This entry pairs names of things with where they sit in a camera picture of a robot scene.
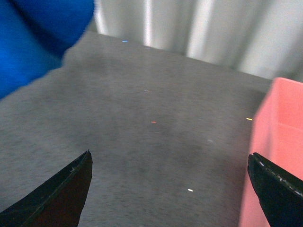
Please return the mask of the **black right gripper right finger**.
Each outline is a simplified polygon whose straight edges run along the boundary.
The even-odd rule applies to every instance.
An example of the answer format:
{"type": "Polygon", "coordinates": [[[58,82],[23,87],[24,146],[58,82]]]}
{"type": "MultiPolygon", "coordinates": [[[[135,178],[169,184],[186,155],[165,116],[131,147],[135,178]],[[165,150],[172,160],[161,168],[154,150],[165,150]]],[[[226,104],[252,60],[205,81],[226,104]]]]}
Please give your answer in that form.
{"type": "Polygon", "coordinates": [[[248,157],[248,174],[271,227],[303,225],[303,181],[259,153],[248,157]]]}

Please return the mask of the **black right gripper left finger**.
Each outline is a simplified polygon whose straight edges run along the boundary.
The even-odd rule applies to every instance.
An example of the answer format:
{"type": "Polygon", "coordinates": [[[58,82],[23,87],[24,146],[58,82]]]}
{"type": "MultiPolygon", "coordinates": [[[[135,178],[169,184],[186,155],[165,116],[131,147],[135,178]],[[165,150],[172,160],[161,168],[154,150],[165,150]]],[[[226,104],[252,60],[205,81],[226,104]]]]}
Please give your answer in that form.
{"type": "Polygon", "coordinates": [[[92,179],[92,155],[84,152],[0,214],[2,227],[76,227],[92,179]]]}

